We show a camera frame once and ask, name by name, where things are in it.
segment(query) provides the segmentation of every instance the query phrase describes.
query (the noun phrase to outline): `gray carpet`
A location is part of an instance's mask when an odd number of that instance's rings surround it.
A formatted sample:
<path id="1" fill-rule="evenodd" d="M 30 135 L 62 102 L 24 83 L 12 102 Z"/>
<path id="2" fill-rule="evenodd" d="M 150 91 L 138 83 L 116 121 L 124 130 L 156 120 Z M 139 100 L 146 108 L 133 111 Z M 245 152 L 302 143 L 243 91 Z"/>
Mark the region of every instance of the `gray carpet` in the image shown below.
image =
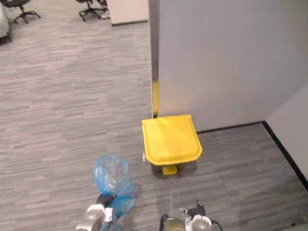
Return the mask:
<path id="1" fill-rule="evenodd" d="M 74 230 L 98 191 L 95 160 L 128 160 L 140 198 L 119 222 L 158 230 L 163 213 L 201 200 L 226 231 L 301 222 L 308 194 L 261 125 L 200 135 L 204 153 L 181 176 L 142 163 L 141 120 L 151 117 L 147 24 L 111 27 L 73 0 L 33 0 L 42 18 L 12 25 L 0 46 L 0 230 Z M 9 10 L 14 18 L 19 11 Z"/>

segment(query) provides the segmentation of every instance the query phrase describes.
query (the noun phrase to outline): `trash bin lid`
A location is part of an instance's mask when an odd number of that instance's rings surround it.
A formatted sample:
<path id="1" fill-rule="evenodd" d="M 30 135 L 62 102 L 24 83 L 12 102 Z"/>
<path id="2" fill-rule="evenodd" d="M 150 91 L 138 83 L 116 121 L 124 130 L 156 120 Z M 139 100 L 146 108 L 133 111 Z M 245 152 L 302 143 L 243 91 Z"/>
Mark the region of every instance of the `trash bin lid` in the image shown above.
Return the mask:
<path id="1" fill-rule="evenodd" d="M 202 153 L 191 115 L 142 121 L 145 156 L 154 165 L 175 165 L 194 161 Z"/>

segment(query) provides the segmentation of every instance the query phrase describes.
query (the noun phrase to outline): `blue plastic bag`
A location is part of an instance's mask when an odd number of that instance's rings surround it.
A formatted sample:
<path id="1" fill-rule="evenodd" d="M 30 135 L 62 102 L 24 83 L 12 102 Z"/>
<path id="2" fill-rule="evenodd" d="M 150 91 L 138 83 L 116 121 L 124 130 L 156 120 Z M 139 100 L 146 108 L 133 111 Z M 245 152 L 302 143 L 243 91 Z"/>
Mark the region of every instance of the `blue plastic bag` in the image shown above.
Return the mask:
<path id="1" fill-rule="evenodd" d="M 138 198 L 138 189 L 131 184 L 126 161 L 104 155 L 95 163 L 92 177 L 101 194 L 116 195 L 108 206 L 113 209 L 113 222 L 133 207 Z"/>

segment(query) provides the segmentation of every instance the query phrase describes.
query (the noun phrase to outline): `black baseboard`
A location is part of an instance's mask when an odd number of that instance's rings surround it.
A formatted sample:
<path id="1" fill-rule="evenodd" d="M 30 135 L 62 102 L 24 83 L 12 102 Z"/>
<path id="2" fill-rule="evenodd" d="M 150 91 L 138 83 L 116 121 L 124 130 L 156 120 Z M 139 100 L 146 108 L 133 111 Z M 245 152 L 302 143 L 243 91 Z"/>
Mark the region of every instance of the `black baseboard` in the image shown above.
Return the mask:
<path id="1" fill-rule="evenodd" d="M 300 181 L 302 182 L 303 186 L 306 188 L 306 190 L 308 192 L 308 181 L 307 181 L 306 177 L 304 176 L 304 174 L 302 173 L 302 171 L 297 166 L 297 164 L 295 163 L 294 159 L 291 157 L 291 155 L 285 149 L 283 144 L 280 142 L 278 137 L 275 135 L 273 130 L 270 128 L 269 124 L 266 121 L 263 121 L 262 125 L 264 126 L 266 131 L 268 131 L 268 133 L 272 137 L 272 139 L 275 141 L 276 145 L 278 146 L 278 148 L 280 149 L 280 151 L 282 152 L 284 157 L 287 159 L 287 161 L 289 162 L 289 164 L 293 168 L 294 172 L 297 174 L 298 178 L 300 179 Z"/>
<path id="2" fill-rule="evenodd" d="M 148 20 L 140 20 L 140 21 L 133 21 L 133 22 L 127 22 L 127 23 L 115 23 L 115 24 L 111 24 L 112 26 L 124 26 L 124 25 L 128 25 L 128 24 L 137 24 L 137 23 L 147 23 Z"/>
<path id="3" fill-rule="evenodd" d="M 220 131 L 220 130 L 226 130 L 226 129 L 231 129 L 231 128 L 240 128 L 240 127 L 246 127 L 250 125 L 255 125 L 255 124 L 261 124 L 262 121 L 254 122 L 254 123 L 248 123 L 248 124 L 238 124 L 234 126 L 227 126 L 227 127 L 222 127 L 222 128 L 214 128 L 214 129 L 209 129 L 209 130 L 203 130 L 203 131 L 198 131 L 197 134 L 203 134 L 203 133 L 208 133 L 208 132 L 213 132 L 213 131 Z"/>

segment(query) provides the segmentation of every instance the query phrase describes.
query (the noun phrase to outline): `white wall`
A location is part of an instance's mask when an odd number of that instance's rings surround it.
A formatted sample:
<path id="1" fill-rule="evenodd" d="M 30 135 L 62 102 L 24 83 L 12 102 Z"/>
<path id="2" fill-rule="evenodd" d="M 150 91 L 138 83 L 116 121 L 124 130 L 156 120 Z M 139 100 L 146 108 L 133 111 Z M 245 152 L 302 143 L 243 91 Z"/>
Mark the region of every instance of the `white wall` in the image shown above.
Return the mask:
<path id="1" fill-rule="evenodd" d="M 107 0 L 112 24 L 148 20 L 148 0 Z"/>
<path id="2" fill-rule="evenodd" d="M 266 121 L 308 179 L 308 84 Z"/>
<path id="3" fill-rule="evenodd" d="M 308 81 L 308 1 L 161 0 L 159 116 L 265 120 Z"/>

